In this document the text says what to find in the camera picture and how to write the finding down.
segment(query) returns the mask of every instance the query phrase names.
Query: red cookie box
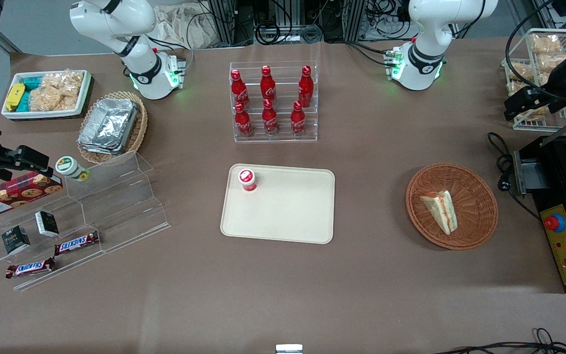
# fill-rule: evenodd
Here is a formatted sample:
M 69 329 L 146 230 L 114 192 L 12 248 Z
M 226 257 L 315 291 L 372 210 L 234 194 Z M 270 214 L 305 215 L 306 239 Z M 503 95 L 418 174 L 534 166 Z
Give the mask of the red cookie box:
M 56 176 L 45 177 L 37 172 L 0 184 L 0 213 L 18 208 L 34 200 L 62 190 L 62 182 Z

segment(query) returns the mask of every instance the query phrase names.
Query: brown wicker basket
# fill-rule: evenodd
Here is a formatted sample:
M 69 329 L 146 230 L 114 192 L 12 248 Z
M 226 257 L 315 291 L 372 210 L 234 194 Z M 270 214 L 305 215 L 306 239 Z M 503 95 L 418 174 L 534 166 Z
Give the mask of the brown wicker basket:
M 132 127 L 132 130 L 130 131 L 130 137 L 128 138 L 128 143 L 126 144 L 126 150 L 124 152 L 139 150 L 139 148 L 141 147 L 141 143 L 143 143 L 145 130 L 148 128 L 148 113 L 146 112 L 145 106 L 143 105 L 141 99 L 133 93 L 123 92 L 123 91 L 109 93 L 101 99 L 104 98 L 116 98 L 116 99 L 127 98 L 136 102 L 137 105 L 139 105 L 139 110 L 137 111 L 137 116 L 135 117 L 136 121 Z M 92 112 L 93 108 L 95 108 L 97 102 L 99 102 L 99 99 L 95 103 L 93 103 L 92 107 L 87 111 L 87 114 L 85 115 L 85 120 L 83 120 L 83 123 L 80 127 L 80 131 L 82 131 L 85 128 L 86 122 L 88 121 L 88 116 L 90 116 L 90 112 Z M 103 163 L 115 157 L 115 155 L 98 154 L 97 152 L 90 152 L 84 150 L 80 146 L 78 146 L 78 150 L 80 150 L 80 154 L 85 158 L 86 161 L 96 164 Z
M 448 190 L 458 217 L 458 228 L 446 235 L 427 210 L 420 195 Z M 481 246 L 497 227 L 497 200 L 487 184 L 473 171 L 453 164 L 422 168 L 410 180 L 406 191 L 407 213 L 423 236 L 448 249 Z

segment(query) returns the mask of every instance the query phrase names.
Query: sandwich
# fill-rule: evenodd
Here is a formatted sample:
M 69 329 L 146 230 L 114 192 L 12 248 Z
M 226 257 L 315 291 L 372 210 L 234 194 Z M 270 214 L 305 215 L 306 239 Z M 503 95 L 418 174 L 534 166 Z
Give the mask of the sandwich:
M 458 228 L 458 217 L 455 215 L 449 191 L 425 193 L 421 195 L 421 201 L 433 215 L 434 219 L 436 219 L 438 226 L 447 235 L 451 235 Z

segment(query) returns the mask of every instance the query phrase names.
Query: table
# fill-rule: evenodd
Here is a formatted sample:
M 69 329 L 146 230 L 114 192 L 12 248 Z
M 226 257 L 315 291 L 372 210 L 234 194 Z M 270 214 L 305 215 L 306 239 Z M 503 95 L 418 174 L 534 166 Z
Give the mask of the table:
M 255 354 L 277 343 L 302 343 L 308 354 L 423 354 L 532 341 L 533 327 L 566 342 L 566 295 L 541 224 L 494 188 L 497 152 L 485 134 L 498 132 L 511 148 L 536 137 L 503 119 L 504 44 L 454 41 L 442 75 L 422 92 L 387 82 L 381 67 L 345 45 L 198 51 L 183 90 L 145 101 L 150 125 L 140 153 L 156 170 L 153 190 L 171 228 L 25 292 L 12 291 L 0 266 L 0 354 Z M 297 59 L 321 65 L 319 141 L 234 143 L 229 62 Z M 12 62 L 13 72 L 87 69 L 96 79 L 92 101 L 133 90 L 115 55 Z M 80 123 L 0 117 L 1 141 L 52 159 L 77 155 Z M 407 217 L 407 182 L 440 162 L 470 168 L 493 187 L 499 226 L 477 249 L 434 246 Z M 223 236 L 235 163 L 333 171 L 332 242 Z

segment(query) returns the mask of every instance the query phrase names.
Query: snickers bar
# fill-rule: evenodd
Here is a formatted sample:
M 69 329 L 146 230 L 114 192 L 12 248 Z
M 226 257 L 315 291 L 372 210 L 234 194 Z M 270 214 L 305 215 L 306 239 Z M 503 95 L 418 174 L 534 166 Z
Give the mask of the snickers bar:
M 45 273 L 53 271 L 56 268 L 54 258 L 51 257 L 41 262 L 34 262 L 33 264 L 9 266 L 6 271 L 6 278 L 16 278 L 17 276 Z
M 70 240 L 63 244 L 57 244 L 56 246 L 54 246 L 54 248 L 56 249 L 54 251 L 54 256 L 58 256 L 61 253 L 73 251 L 76 248 L 80 248 L 88 244 L 94 244 L 98 242 L 99 242 L 99 237 L 97 236 L 97 231 L 93 231 L 92 233 L 89 233 L 88 235 L 85 235 L 83 237 Z

